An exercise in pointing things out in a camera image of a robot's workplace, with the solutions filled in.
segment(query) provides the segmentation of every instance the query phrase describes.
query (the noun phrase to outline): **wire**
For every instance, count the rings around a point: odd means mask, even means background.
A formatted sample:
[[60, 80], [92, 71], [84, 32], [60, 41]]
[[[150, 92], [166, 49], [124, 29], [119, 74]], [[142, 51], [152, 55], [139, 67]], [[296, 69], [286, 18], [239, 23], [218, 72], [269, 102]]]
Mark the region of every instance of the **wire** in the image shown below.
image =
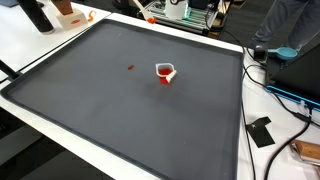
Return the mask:
[[[246, 69], [248, 70], [250, 67], [255, 67], [258, 65], [250, 65], [248, 66]], [[245, 77], [245, 73], [242, 75], [242, 81], [244, 80]], [[252, 150], [251, 150], [251, 145], [250, 145], [250, 140], [249, 140], [249, 136], [248, 136], [248, 132], [247, 132], [247, 120], [246, 120], [246, 115], [244, 112], [244, 106], [243, 106], [243, 99], [241, 98], [241, 109], [242, 109], [242, 116], [243, 116], [243, 123], [244, 123], [244, 129], [245, 129], [245, 134], [247, 137], [247, 142], [248, 142], [248, 148], [249, 148], [249, 153], [250, 153], [250, 159], [251, 159], [251, 164], [252, 164], [252, 175], [253, 175], [253, 180], [256, 180], [256, 168], [254, 166], [254, 162], [253, 162], [253, 156], [252, 156]]]
[[250, 56], [253, 60], [255, 60], [255, 58], [253, 57], [253, 55], [250, 53], [248, 47], [247, 47], [247, 52], [248, 52], [249, 56]]
[[277, 155], [287, 146], [289, 145], [294, 139], [298, 138], [299, 136], [301, 136], [304, 132], [306, 132], [310, 126], [310, 122], [311, 122], [311, 117], [309, 117], [310, 121], [306, 122], [306, 125], [304, 126], [304, 128], [297, 133], [296, 135], [292, 136], [289, 140], [287, 140], [285, 143], [283, 143], [279, 149], [277, 149], [277, 151], [272, 155], [271, 159], [268, 162], [267, 168], [266, 168], [266, 172], [264, 174], [264, 180], [268, 180], [268, 176], [269, 176], [269, 172], [271, 169], [271, 165], [274, 161], [274, 159], [277, 157]]
[[[277, 100], [279, 101], [279, 103], [281, 104], [281, 106], [282, 106], [286, 111], [288, 111], [288, 112], [289, 112], [290, 114], [292, 114], [294, 117], [298, 118], [299, 120], [301, 120], [301, 121], [303, 121], [303, 122], [307, 122], [307, 121], [308, 121], [308, 120], [306, 120], [305, 118], [303, 118], [304, 115], [302, 115], [302, 114], [300, 114], [300, 113], [298, 113], [298, 112], [293, 112], [293, 111], [291, 111], [288, 107], [286, 107], [286, 106], [284, 105], [283, 101], [279, 98], [279, 96], [278, 96], [276, 93], [274, 93], [274, 92], [272, 92], [272, 91], [271, 91], [271, 93], [277, 98]], [[318, 127], [318, 128], [320, 128], [320, 124], [318, 124], [318, 123], [316, 123], [316, 122], [314, 122], [314, 121], [312, 121], [312, 120], [311, 120], [311, 124], [314, 125], [314, 126], [316, 126], [316, 127]]]
[[250, 66], [247, 66], [246, 70], [248, 71], [248, 69], [250, 67], [259, 67], [262, 70], [265, 70], [265, 71], [267, 70], [264, 66], [260, 66], [260, 65], [256, 65], [256, 64], [251, 64]]
[[[237, 38], [236, 38], [233, 34], [231, 34], [230, 32], [228, 32], [228, 31], [226, 31], [226, 30], [225, 30], [225, 32], [228, 33], [231, 37], [233, 37], [233, 38], [240, 44], [240, 46], [242, 47], [242, 50], [243, 50], [243, 57], [244, 57], [245, 48], [244, 48], [244, 46], [242, 45], [242, 43], [239, 41], [239, 39], [237, 39]], [[244, 78], [245, 75], [247, 75], [251, 81], [255, 82], [256, 84], [258, 84], [258, 85], [260, 85], [260, 86], [262, 86], [262, 87], [265, 87], [265, 85], [263, 85], [263, 84], [255, 81], [254, 79], [252, 79], [252, 77], [251, 77], [250, 74], [248, 73], [248, 69], [249, 69], [250, 67], [253, 67], [253, 65], [252, 65], [252, 66], [248, 66], [248, 67], [246, 67], [246, 68], [243, 66], [243, 69], [244, 69], [245, 73], [243, 74], [243, 77], [242, 77], [242, 78]], [[283, 107], [285, 110], [287, 110], [288, 112], [290, 112], [290, 113], [291, 113], [293, 116], [295, 116], [296, 118], [298, 118], [298, 119], [306, 122], [306, 125], [305, 125], [305, 127], [304, 127], [299, 133], [297, 133], [296, 135], [294, 135], [293, 137], [291, 137], [289, 140], [287, 140], [287, 141], [286, 141], [282, 146], [280, 146], [280, 148], [273, 154], [273, 156], [272, 156], [271, 159], [269, 160], [268, 165], [267, 165], [267, 167], [266, 167], [266, 173], [265, 173], [265, 175], [264, 175], [264, 180], [268, 180], [268, 176], [269, 176], [269, 171], [270, 171], [271, 165], [272, 165], [274, 159], [277, 157], [277, 155], [278, 155], [288, 144], [290, 144], [291, 141], [293, 141], [294, 139], [296, 139], [297, 137], [299, 137], [300, 135], [302, 135], [304, 132], [306, 132], [306, 131], [308, 130], [309, 126], [310, 126], [310, 123], [312, 122], [311, 116], [310, 116], [309, 118], [307, 118], [306, 116], [304, 116], [304, 115], [302, 115], [302, 114], [300, 114], [300, 113], [294, 113], [293, 111], [289, 110], [289, 109], [284, 105], [284, 103], [281, 101], [281, 99], [280, 99], [274, 92], [272, 92], [272, 93], [276, 96], [276, 98], [278, 99], [278, 101], [280, 102], [280, 104], [282, 105], [282, 107]], [[243, 101], [241, 101], [241, 106], [242, 106], [243, 117], [245, 118]], [[252, 157], [252, 151], [251, 151], [250, 143], [248, 143], [248, 146], [249, 146], [249, 151], [250, 151], [250, 157], [251, 157], [251, 163], [252, 163], [252, 170], [253, 170], [253, 174], [254, 174], [254, 178], [255, 178], [255, 168], [254, 168], [254, 162], [253, 162], [253, 157]]]

